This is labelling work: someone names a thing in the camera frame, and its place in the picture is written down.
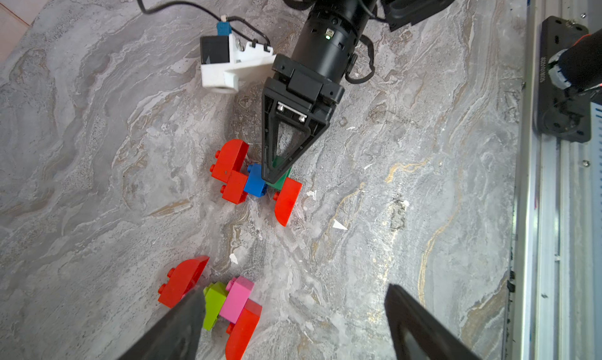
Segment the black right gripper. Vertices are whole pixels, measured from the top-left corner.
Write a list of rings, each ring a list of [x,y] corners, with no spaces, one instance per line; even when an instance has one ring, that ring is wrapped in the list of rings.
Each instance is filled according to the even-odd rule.
[[[345,89],[334,81],[277,55],[262,102],[262,176],[275,184],[325,133]],[[279,151],[280,128],[291,134]]]

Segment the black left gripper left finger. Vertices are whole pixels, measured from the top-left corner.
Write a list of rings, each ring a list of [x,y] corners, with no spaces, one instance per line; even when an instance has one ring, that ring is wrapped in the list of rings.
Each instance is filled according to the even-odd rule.
[[[203,290],[193,289],[119,359],[196,359],[205,313]]]

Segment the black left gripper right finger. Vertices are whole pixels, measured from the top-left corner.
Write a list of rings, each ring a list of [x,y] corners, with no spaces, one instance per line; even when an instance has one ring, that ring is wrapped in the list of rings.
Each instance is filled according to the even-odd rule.
[[[384,307],[398,359],[478,358],[402,286],[388,286]]]

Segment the dark green lego brick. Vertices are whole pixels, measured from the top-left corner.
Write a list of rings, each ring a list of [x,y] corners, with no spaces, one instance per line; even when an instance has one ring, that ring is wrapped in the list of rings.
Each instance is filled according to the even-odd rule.
[[[281,164],[283,164],[285,162],[285,159],[280,157],[280,156],[276,156],[274,158],[274,166],[278,167]],[[276,191],[281,191],[284,184],[285,184],[285,180],[289,177],[290,173],[291,173],[292,169],[291,167],[276,181],[276,183],[267,183],[268,186],[270,186],[271,188],[275,189]]]

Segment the red curved lego brick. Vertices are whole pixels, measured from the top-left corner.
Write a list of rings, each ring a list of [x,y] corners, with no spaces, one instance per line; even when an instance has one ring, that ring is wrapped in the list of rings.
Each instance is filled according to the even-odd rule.
[[[227,142],[216,152],[216,163],[210,167],[213,178],[228,183],[234,171],[239,172],[245,161],[249,145],[241,139]]]
[[[208,256],[200,256],[170,269],[167,274],[168,283],[162,284],[158,290],[158,302],[174,308],[196,286],[209,260]]]

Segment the lime green lego brick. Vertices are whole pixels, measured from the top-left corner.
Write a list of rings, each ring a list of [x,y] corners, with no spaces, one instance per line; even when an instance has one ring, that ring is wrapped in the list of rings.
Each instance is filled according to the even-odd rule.
[[[207,331],[211,331],[216,325],[219,317],[219,313],[227,300],[227,289],[226,285],[221,282],[211,283],[205,289],[203,294],[205,296],[205,318],[203,322],[203,328]]]

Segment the red lego brick base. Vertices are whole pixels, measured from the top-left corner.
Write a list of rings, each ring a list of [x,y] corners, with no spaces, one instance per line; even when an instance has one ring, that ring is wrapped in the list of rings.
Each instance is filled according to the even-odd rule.
[[[225,347],[226,360],[242,359],[260,321],[262,310],[263,307],[255,301],[246,301],[238,321],[231,323],[227,328],[230,337]]]

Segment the blue lego brick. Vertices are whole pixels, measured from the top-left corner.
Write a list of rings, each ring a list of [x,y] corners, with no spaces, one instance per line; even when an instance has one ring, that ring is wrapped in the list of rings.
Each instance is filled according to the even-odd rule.
[[[244,192],[255,197],[262,197],[267,192],[267,183],[262,178],[262,167],[260,164],[250,164],[249,173]]]

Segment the pink lego brick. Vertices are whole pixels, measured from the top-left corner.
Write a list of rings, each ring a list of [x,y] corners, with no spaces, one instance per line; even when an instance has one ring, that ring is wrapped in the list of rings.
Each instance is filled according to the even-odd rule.
[[[227,284],[227,298],[219,312],[219,315],[228,322],[236,324],[247,300],[249,300],[254,286],[254,282],[243,276],[233,278]]]

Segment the red lego brick front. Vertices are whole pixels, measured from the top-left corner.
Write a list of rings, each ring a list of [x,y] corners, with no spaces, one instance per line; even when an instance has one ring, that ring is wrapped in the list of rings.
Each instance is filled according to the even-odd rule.
[[[274,195],[276,204],[274,206],[274,215],[279,224],[286,227],[296,205],[303,185],[291,178],[286,178],[282,190]]]

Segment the small red square lego brick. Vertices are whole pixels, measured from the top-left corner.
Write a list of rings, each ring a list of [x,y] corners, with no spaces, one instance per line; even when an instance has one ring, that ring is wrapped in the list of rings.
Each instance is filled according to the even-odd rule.
[[[245,191],[247,181],[247,175],[233,170],[230,173],[230,178],[228,179],[227,184],[223,185],[220,190],[222,193],[222,198],[234,204],[245,202],[248,195]]]

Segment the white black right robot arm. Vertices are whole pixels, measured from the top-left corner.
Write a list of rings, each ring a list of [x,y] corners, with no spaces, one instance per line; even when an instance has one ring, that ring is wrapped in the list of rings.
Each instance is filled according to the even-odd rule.
[[[329,128],[344,89],[342,81],[363,84],[376,71],[352,78],[358,44],[374,59],[365,36],[369,20],[390,31],[421,21],[455,0],[282,0],[309,12],[292,56],[277,55],[273,76],[263,86],[262,178],[276,183]]]

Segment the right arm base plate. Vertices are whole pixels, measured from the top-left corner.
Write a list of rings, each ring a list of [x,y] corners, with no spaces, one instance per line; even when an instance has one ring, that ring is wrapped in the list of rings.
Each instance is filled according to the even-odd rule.
[[[550,16],[542,22],[537,72],[538,101],[535,128],[541,134],[569,142],[591,139],[590,107],[585,95],[562,72],[561,56],[589,30],[579,24]]]

